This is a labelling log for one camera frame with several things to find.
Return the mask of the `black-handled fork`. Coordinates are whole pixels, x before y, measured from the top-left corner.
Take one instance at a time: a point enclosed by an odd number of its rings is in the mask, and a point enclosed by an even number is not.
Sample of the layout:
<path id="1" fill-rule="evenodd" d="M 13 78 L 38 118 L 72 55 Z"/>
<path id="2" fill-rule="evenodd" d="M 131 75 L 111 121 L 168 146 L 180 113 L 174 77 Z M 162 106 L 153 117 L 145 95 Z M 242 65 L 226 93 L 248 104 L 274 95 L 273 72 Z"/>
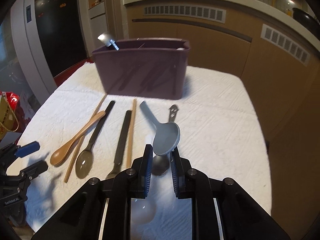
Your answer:
<path id="1" fill-rule="evenodd" d="M 130 127 L 131 114 L 132 114 L 131 110 L 126 111 L 120 136 L 119 136 L 119 140 L 118 140 L 118 144 L 117 144 L 116 153 L 114 156 L 114 166 L 112 171 L 107 175 L 106 179 L 114 178 L 121 171 L 121 165 L 123 163 L 123 156 L 125 151 L 127 135 Z"/>

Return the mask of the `wooden spoon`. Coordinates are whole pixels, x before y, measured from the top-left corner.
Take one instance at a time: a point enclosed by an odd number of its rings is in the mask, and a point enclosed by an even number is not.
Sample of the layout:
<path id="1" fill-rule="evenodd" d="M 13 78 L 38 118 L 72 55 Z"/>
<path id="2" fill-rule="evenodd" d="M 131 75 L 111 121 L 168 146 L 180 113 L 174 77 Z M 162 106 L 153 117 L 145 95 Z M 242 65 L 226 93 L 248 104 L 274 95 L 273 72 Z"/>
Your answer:
<path id="1" fill-rule="evenodd" d="M 50 163 L 54 166 L 59 165 L 63 160 L 67 157 L 68 152 L 71 150 L 73 144 L 80 139 L 96 122 L 98 122 L 103 116 L 105 116 L 105 111 L 98 112 L 95 116 L 93 116 L 85 126 L 80 129 L 78 133 L 60 148 L 58 148 L 50 158 Z"/>

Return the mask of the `grey-blue plastic spoon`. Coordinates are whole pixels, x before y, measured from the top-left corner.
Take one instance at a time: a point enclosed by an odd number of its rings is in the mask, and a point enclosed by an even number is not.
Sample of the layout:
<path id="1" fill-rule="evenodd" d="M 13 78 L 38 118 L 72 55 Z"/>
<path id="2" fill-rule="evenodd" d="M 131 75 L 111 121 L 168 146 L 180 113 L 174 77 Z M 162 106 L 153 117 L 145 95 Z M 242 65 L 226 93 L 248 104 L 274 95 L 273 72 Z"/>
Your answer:
<path id="1" fill-rule="evenodd" d="M 175 122 L 159 122 L 145 101 L 140 104 L 140 110 L 149 120 L 149 122 L 151 122 L 156 128 L 156 133 L 153 140 L 154 153 L 162 156 L 173 151 L 180 142 L 181 132 L 178 124 Z"/>

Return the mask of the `wooden chopstick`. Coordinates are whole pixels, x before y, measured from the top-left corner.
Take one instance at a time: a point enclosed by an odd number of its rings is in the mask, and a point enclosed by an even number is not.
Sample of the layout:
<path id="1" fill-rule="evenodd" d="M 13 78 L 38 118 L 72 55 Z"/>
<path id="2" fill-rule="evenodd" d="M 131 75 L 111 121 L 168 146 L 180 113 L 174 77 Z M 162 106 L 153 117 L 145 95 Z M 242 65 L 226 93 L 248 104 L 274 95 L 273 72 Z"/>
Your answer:
<path id="1" fill-rule="evenodd" d="M 100 102 L 98 103 L 96 109 L 94 110 L 93 114 L 92 114 L 92 118 L 98 113 L 100 107 L 102 106 L 104 100 L 106 99 L 107 97 L 107 94 L 105 94 L 102 99 L 100 100 Z M 69 162 L 69 165 L 68 165 L 68 168 L 67 168 L 67 171 L 66 171 L 66 174 L 65 174 L 65 177 L 64 177 L 64 180 L 63 182 L 64 183 L 68 183 L 68 180 L 70 178 L 70 175 L 71 175 L 71 172 L 72 172 L 72 169 L 73 169 L 73 166 L 74 166 L 74 163 L 76 161 L 76 158 L 80 152 L 80 148 L 82 146 L 82 143 L 84 142 L 84 138 L 85 138 L 85 135 L 81 136 L 80 139 L 76 142 L 76 147 L 75 147 L 75 150 L 73 152 L 73 155 L 72 155 L 72 158 L 71 158 L 71 161 Z"/>
<path id="2" fill-rule="evenodd" d="M 133 99 L 131 120 L 130 120 L 129 133 L 128 133 L 129 138 L 128 138 L 126 168 L 131 167 L 131 161 L 132 161 L 133 133 L 134 133 L 134 126 L 135 126 L 136 107 L 137 107 L 137 99 Z"/>

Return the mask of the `black-handled dark spoon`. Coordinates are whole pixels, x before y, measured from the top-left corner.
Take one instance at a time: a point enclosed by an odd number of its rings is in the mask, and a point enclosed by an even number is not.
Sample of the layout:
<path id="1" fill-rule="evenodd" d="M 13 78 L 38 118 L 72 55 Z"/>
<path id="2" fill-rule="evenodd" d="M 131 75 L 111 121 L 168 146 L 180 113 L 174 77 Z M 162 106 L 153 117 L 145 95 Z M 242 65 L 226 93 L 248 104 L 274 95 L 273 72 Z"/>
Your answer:
<path id="1" fill-rule="evenodd" d="M 88 145 L 77 157 L 75 164 L 75 173 L 79 179 L 84 179 L 91 171 L 93 165 L 93 147 L 115 103 L 116 102 L 112 100 L 108 104 L 107 108 L 105 109 L 105 115 L 98 121 L 89 139 Z"/>

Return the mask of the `wooden kitchen cabinet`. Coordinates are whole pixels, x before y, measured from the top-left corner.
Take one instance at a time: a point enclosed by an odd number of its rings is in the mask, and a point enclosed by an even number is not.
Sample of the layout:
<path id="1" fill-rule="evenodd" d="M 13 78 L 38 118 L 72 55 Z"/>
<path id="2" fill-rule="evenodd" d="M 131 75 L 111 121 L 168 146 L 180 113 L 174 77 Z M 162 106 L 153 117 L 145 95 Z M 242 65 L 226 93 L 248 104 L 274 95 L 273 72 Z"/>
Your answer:
<path id="1" fill-rule="evenodd" d="M 140 1 L 125 6 L 130 38 L 176 37 L 190 42 L 189 63 L 239 77 L 269 143 L 272 216 L 292 239 L 319 237 L 319 39 L 246 7 L 225 9 L 219 23 L 185 16 L 143 14 L 160 4 L 206 6 L 205 1 Z M 310 54 L 307 66 L 260 37 L 263 24 Z"/>

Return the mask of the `red and yellow bag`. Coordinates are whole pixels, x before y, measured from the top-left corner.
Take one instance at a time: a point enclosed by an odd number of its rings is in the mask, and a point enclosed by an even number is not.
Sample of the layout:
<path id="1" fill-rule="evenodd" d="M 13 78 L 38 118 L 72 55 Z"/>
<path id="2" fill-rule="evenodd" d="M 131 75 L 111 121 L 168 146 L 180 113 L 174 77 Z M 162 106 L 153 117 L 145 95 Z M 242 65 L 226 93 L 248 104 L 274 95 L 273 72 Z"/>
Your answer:
<path id="1" fill-rule="evenodd" d="M 16 132 L 19 129 L 19 122 L 15 113 L 19 99 L 19 96 L 13 92 L 1 92 L 0 140 L 3 140 L 8 132 Z"/>

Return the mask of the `purple plastic utensil bin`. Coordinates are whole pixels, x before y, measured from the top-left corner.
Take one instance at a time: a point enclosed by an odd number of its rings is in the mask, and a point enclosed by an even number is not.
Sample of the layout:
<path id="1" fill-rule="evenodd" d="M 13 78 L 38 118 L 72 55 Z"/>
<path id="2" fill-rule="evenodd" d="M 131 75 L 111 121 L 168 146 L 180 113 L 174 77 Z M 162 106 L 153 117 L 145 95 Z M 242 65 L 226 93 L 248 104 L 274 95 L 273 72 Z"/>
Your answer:
<path id="1" fill-rule="evenodd" d="M 189 41 L 137 38 L 117 41 L 118 50 L 93 51 L 103 88 L 110 95 L 178 100 L 183 95 Z"/>

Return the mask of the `silver metal ladle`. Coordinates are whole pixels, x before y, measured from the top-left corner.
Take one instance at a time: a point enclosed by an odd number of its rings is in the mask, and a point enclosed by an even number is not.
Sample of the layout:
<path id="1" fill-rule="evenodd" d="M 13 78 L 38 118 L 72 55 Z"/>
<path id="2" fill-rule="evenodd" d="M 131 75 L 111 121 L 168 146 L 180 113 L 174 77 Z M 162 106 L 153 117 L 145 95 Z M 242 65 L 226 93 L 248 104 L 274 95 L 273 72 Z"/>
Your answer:
<path id="1" fill-rule="evenodd" d="M 119 50 L 116 41 L 109 33 L 102 33 L 98 36 L 98 40 L 102 42 L 108 50 Z"/>

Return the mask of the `black entrance door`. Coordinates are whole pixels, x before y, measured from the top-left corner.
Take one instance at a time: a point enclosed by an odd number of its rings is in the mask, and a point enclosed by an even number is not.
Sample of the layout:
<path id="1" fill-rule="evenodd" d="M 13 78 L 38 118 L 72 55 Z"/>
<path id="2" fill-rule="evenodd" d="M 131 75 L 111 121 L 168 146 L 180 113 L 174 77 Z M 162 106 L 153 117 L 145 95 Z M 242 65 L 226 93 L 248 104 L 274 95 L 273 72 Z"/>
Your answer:
<path id="1" fill-rule="evenodd" d="M 36 24 L 53 77 L 87 58 L 78 0 L 35 0 Z"/>

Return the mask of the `grey vent grille left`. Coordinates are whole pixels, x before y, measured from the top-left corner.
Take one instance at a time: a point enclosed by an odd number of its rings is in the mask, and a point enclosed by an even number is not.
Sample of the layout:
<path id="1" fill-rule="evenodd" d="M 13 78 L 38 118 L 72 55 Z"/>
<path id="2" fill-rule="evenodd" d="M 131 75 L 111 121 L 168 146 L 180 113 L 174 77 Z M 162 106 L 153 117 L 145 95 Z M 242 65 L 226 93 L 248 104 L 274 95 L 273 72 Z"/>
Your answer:
<path id="1" fill-rule="evenodd" d="M 213 7 L 204 7 L 191 4 L 160 4 L 148 5 L 144 7 L 143 14 L 149 15 L 165 15 L 165 16 L 185 16 L 192 18 L 200 18 L 204 20 L 225 23 L 226 10 Z"/>

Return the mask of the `grey vent grille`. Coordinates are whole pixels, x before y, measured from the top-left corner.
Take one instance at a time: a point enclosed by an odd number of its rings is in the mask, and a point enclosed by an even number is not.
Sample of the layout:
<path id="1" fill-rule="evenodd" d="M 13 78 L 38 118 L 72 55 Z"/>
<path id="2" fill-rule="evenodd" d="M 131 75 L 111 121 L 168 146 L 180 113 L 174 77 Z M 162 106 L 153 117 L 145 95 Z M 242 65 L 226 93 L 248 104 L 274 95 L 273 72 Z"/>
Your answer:
<path id="1" fill-rule="evenodd" d="M 143 14 L 149 15 L 165 15 L 165 16 L 185 16 L 192 18 L 200 18 L 204 20 L 225 23 L 226 10 L 213 7 L 204 7 L 191 4 L 160 4 L 148 5 L 144 7 Z"/>
<path id="2" fill-rule="evenodd" d="M 305 66 L 308 65 L 310 54 L 298 43 L 278 30 L 263 24 L 260 37 L 286 51 Z"/>

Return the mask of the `grey vent grille right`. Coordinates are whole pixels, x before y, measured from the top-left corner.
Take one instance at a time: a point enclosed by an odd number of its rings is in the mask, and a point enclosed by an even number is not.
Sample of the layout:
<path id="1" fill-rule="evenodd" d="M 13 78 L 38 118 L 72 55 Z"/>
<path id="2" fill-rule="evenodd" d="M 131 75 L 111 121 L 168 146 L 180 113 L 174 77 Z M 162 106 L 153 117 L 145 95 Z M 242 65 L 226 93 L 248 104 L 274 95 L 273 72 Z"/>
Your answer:
<path id="1" fill-rule="evenodd" d="M 310 54 L 298 43 L 278 30 L 263 24 L 260 37 L 286 51 L 305 66 L 308 65 Z"/>

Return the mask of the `black cooking pot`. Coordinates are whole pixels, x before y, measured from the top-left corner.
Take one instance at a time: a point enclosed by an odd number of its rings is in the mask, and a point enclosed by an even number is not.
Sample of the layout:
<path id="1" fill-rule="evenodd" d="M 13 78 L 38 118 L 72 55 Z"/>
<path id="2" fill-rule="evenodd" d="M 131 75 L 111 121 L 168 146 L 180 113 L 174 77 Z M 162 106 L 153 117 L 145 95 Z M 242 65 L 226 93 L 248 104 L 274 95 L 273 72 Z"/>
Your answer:
<path id="1" fill-rule="evenodd" d="M 293 10 L 293 18 L 303 25 L 308 31 L 310 31 L 316 37 L 319 37 L 319 23 L 308 13 L 299 9 L 299 8 L 292 8 Z"/>

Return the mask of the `round yellow-framed mirror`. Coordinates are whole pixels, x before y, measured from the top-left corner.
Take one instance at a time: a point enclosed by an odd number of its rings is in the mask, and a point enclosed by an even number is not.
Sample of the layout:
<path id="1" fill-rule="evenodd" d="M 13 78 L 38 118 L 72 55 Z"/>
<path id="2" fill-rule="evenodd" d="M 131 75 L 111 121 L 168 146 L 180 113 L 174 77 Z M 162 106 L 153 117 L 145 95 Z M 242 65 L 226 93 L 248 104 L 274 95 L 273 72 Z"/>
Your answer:
<path id="1" fill-rule="evenodd" d="M 272 0 L 272 6 L 291 17 L 297 4 L 293 0 Z"/>

